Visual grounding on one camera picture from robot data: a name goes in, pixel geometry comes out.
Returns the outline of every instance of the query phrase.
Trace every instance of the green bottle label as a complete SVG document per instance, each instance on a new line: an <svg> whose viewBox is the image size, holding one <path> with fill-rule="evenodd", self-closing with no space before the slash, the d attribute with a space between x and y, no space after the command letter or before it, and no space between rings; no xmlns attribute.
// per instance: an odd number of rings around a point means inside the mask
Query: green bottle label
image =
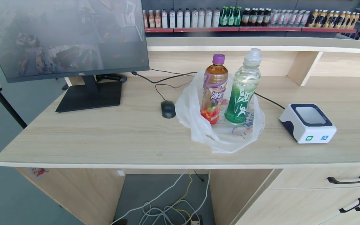
<svg viewBox="0 0 360 225"><path fill-rule="evenodd" d="M235 26L239 26L240 25L240 23L241 23L241 17L236 17L236 19L234 20L234 25Z"/></svg>
<svg viewBox="0 0 360 225"><path fill-rule="evenodd" d="M224 16L222 26L226 26L226 25L227 25L227 16Z"/></svg>
<svg viewBox="0 0 360 225"><path fill-rule="evenodd" d="M229 105L224 113L224 117L231 123L245 122L247 107L255 90L256 86L243 87L233 83Z"/></svg>
<svg viewBox="0 0 360 225"><path fill-rule="evenodd" d="M233 26L234 24L234 17L229 18L229 26Z"/></svg>

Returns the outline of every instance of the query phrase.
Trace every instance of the white plastic bag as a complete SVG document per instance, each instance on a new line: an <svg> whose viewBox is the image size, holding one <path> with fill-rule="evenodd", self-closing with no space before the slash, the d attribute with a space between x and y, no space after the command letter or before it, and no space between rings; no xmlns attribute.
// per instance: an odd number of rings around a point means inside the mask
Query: white plastic bag
<svg viewBox="0 0 360 225"><path fill-rule="evenodd" d="M247 118L243 124L233 125L224 118L233 77L233 74L229 74L217 124L211 125L200 113L204 71L199 71L195 75L176 102L177 118L180 123L191 129L191 139L211 146L214 153L234 153L244 148L255 141L265 127L265 114L259 108L256 95L248 104Z"/></svg>

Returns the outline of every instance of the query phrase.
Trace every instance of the brown bottle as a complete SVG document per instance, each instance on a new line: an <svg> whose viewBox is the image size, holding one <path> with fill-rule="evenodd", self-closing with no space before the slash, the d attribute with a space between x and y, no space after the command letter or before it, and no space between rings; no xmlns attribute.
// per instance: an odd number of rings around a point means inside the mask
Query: brown bottle
<svg viewBox="0 0 360 225"><path fill-rule="evenodd" d="M315 9L315 11L309 17L309 20L307 22L308 27L313 27L315 25L315 20L318 17L318 15L319 15L319 10Z"/></svg>
<svg viewBox="0 0 360 225"><path fill-rule="evenodd" d="M150 28L155 28L154 10L150 10Z"/></svg>
<svg viewBox="0 0 360 225"><path fill-rule="evenodd" d="M329 28L334 28L334 26L337 23L338 16L340 15L340 11L336 11L333 15L333 19L331 21L331 24L329 24Z"/></svg>
<svg viewBox="0 0 360 225"><path fill-rule="evenodd" d="M344 23L341 24L341 29L346 29L346 27L348 26L349 27L349 24L351 22L351 13L350 12L347 12L347 14L345 14L345 18L344 18Z"/></svg>
<svg viewBox="0 0 360 225"><path fill-rule="evenodd" d="M144 27L148 28L148 17L147 14L145 13L145 10L142 11L142 16L144 18Z"/></svg>
<svg viewBox="0 0 360 225"><path fill-rule="evenodd" d="M329 14L327 14L327 20L326 22L323 24L323 28L329 28L330 24L333 20L333 16L334 16L334 10L331 10Z"/></svg>
<svg viewBox="0 0 360 225"><path fill-rule="evenodd" d="M162 26L162 18L160 17L159 10L155 10L155 27L160 28Z"/></svg>
<svg viewBox="0 0 360 225"><path fill-rule="evenodd" d="M326 16L327 16L327 10L323 10L323 12L318 16L319 19L317 20L315 27L322 27L324 21L326 20Z"/></svg>
<svg viewBox="0 0 360 225"><path fill-rule="evenodd" d="M351 23L348 27L348 29L354 29L356 21L359 19L359 13L352 13L351 15Z"/></svg>
<svg viewBox="0 0 360 225"><path fill-rule="evenodd" d="M228 71L224 64L224 55L213 55L212 65L205 70L201 115L210 124L219 121L220 106L222 105L224 91L226 90Z"/></svg>
<svg viewBox="0 0 360 225"><path fill-rule="evenodd" d="M316 24L318 24L319 22L319 18L320 18L320 15L322 14L323 10L319 10L319 12L317 13L317 17L315 19L315 22L313 24L313 27L316 27Z"/></svg>
<svg viewBox="0 0 360 225"><path fill-rule="evenodd" d="M334 28L340 29L341 25L345 23L345 11L342 12L337 18L336 24L334 25Z"/></svg>

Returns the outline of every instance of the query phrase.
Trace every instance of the drawer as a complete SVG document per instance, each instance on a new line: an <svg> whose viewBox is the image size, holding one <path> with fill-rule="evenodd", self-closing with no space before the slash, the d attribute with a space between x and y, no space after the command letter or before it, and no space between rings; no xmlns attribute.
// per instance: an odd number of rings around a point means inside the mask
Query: drawer
<svg viewBox="0 0 360 225"><path fill-rule="evenodd" d="M353 213L359 199L360 187L265 190L236 225L318 225Z"/></svg>
<svg viewBox="0 0 360 225"><path fill-rule="evenodd" d="M333 177L335 183L331 183L329 177ZM359 187L359 177L360 166L286 168L269 189Z"/></svg>

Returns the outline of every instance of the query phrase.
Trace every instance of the monitor base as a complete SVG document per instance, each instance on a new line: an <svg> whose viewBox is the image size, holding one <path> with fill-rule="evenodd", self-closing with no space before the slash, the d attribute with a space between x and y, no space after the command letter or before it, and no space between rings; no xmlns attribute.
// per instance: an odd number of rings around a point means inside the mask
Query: monitor base
<svg viewBox="0 0 360 225"><path fill-rule="evenodd" d="M96 84L98 91L91 92L84 85L70 86L56 109L57 113L120 105L122 83L119 81Z"/></svg>

